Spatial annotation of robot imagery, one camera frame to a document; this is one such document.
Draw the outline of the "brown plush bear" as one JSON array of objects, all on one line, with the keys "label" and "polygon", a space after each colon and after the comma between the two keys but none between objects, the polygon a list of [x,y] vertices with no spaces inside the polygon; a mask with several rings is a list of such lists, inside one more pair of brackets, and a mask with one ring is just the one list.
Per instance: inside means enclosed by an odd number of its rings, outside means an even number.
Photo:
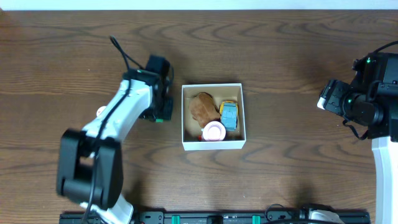
[{"label": "brown plush bear", "polygon": [[188,109],[192,118],[198,122],[201,128],[221,118],[213,98],[205,92],[201,92],[192,98]]}]

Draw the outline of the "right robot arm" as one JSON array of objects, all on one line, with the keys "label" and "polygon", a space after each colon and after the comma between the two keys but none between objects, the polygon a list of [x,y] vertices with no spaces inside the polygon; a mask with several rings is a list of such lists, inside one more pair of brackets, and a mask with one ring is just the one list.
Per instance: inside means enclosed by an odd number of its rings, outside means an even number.
[{"label": "right robot arm", "polygon": [[351,83],[332,79],[317,106],[369,139],[376,165],[376,223],[397,223],[397,54],[375,50],[353,63]]}]

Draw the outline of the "pink duck toy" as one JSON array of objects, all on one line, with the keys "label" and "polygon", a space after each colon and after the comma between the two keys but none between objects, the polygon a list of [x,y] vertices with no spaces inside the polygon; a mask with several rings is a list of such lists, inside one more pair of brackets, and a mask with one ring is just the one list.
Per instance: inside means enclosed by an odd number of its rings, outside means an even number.
[{"label": "pink duck toy", "polygon": [[209,122],[198,137],[200,141],[223,141],[226,137],[226,129],[219,121]]}]

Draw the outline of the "wooden pig face drum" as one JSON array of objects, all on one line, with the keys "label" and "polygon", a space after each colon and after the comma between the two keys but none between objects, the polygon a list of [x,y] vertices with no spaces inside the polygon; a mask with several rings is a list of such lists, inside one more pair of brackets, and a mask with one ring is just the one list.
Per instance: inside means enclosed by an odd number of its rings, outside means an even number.
[{"label": "wooden pig face drum", "polygon": [[96,111],[96,116],[99,116],[105,109],[106,109],[106,106],[99,107]]}]

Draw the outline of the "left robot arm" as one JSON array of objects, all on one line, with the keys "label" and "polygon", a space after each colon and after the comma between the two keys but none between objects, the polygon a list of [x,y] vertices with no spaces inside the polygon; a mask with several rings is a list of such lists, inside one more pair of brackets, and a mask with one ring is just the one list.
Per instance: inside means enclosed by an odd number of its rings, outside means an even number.
[{"label": "left robot arm", "polygon": [[60,223],[134,223],[134,207],[123,197],[121,145],[138,119],[171,119],[174,79],[169,61],[151,55],[145,68],[123,74],[114,98],[82,130],[68,129],[60,140],[56,191],[85,212],[63,213]]}]

